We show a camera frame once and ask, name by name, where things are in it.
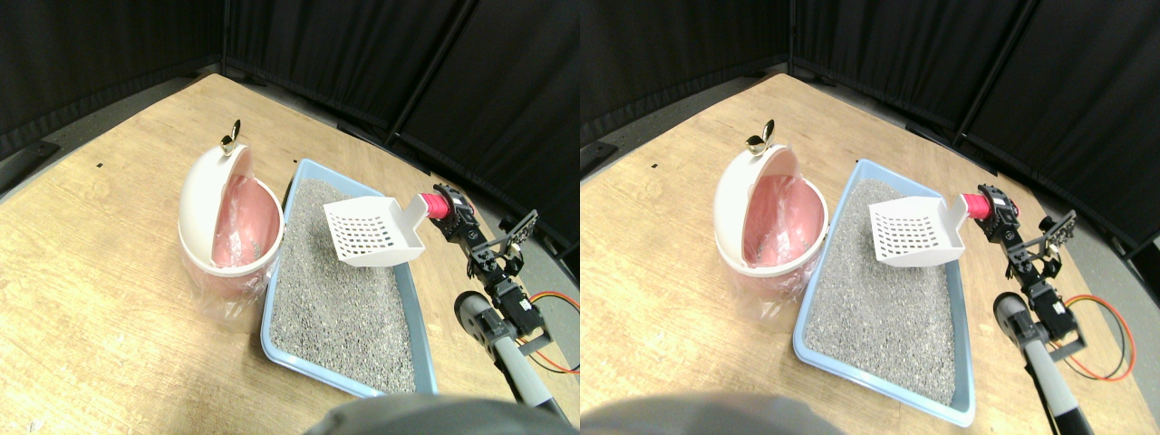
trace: black curtain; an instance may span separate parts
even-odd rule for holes
[[[557,240],[580,240],[578,13],[571,0],[476,6],[400,137]]]
[[[1042,2],[967,135],[1129,246],[1160,231],[1157,23],[1157,2]]]
[[[391,129],[465,1],[231,1],[226,61]]]
[[[1016,1],[797,2],[793,63],[956,129],[1014,24]]]
[[[789,55],[789,0],[582,3],[581,144]]]
[[[0,2],[0,159],[220,59],[220,0]]]

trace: wooden table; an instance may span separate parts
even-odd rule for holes
[[[810,404],[851,433],[1050,433],[1023,358],[999,331],[992,303],[1018,291],[1006,259],[973,224],[960,259],[974,365],[977,415],[966,429],[800,362],[791,334],[733,314],[713,244],[712,198],[745,138],[777,121],[776,142],[793,145],[802,173],[833,211],[857,159],[869,158],[942,193],[998,186],[1021,206],[1024,239],[1044,211],[1031,191],[995,177],[788,75],[777,75],[681,123],[580,189],[582,411],[641,394],[746,391]],[[1056,285],[1088,292],[1064,249]],[[1117,348],[1094,306],[1076,305],[1090,347],[1079,357],[1107,370]],[[1064,377],[1096,433],[1154,433],[1132,377],[1117,383]]]
[[[219,75],[143,110],[0,205],[0,430],[302,433],[354,399],[267,360],[256,333],[194,312],[179,193],[239,118],[278,198],[303,158],[400,201],[447,182]],[[440,393],[512,400],[452,312],[457,295],[481,291],[463,253],[434,225],[419,235],[427,251],[411,270]],[[539,374],[577,421],[577,377]]]

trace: litter scoop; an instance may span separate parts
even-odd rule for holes
[[[419,258],[423,242],[415,229],[428,216],[441,219],[447,201],[418,194],[406,210],[385,196],[361,196],[322,205],[339,260],[355,267],[392,267]]]
[[[870,204],[875,256],[893,267],[933,267],[958,260],[966,249],[958,235],[963,222],[989,213],[986,197],[973,194],[956,196],[949,209],[942,198],[928,196]]]

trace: pink trash can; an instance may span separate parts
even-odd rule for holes
[[[773,145],[760,155],[738,154],[713,197],[717,251],[737,312],[792,325],[828,227],[826,201],[802,177],[790,148]]]
[[[217,146],[197,159],[181,189],[177,234],[202,314],[248,329],[276,263],[284,230],[274,191],[254,177],[251,148]]]

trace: blue litter box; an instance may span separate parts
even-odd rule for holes
[[[346,175],[339,174],[331,168],[319,165],[310,159],[303,159],[298,164],[298,171],[290,183],[290,191],[287,195],[284,216],[289,218],[293,209],[293,198],[299,181],[305,179],[317,179],[333,186],[339,191],[350,196],[384,196],[362,183],[354,181]],[[419,307],[419,296],[415,295],[415,282],[411,278],[411,267],[406,263],[394,267],[394,280],[403,298],[403,312],[407,319],[407,329],[411,332],[411,361],[415,368],[415,392],[436,393],[435,367],[432,364],[432,349],[427,343],[427,326],[423,324],[423,313]],[[335,389],[346,391],[360,398],[383,396],[382,391],[372,389],[357,380],[331,371],[321,365],[299,358],[295,355],[278,349],[270,342],[270,318],[274,317],[274,298],[277,297],[278,270],[274,269],[270,285],[266,290],[266,311],[262,313],[262,350],[266,356],[289,368],[290,370],[321,380]]]
[[[854,173],[850,174],[850,181],[846,183],[846,190],[842,191],[842,198],[838,202],[838,210],[834,211],[834,219],[829,225],[827,240],[833,240],[834,232],[842,225],[842,210],[846,206],[846,198],[854,190],[854,186],[862,179],[883,181],[906,196],[942,198],[942,195],[937,191],[901,176],[873,161],[867,159],[858,160],[858,164],[854,167]],[[829,245],[821,252],[821,263],[818,267],[818,271],[810,278],[810,285],[805,290],[805,298],[802,300],[802,311],[798,313],[797,325],[793,328],[793,353],[797,354],[798,358],[810,365],[847,378],[855,384],[886,394],[955,425],[962,427],[971,426],[971,422],[974,421],[974,372],[971,369],[971,339],[966,328],[966,303],[963,300],[963,276],[958,268],[958,261],[947,263],[947,288],[950,291],[951,322],[955,327],[955,394],[951,396],[950,406],[947,406],[806,347],[805,325],[810,321],[810,307],[813,303],[813,292],[818,287],[818,280],[826,274],[826,255],[828,251]]]

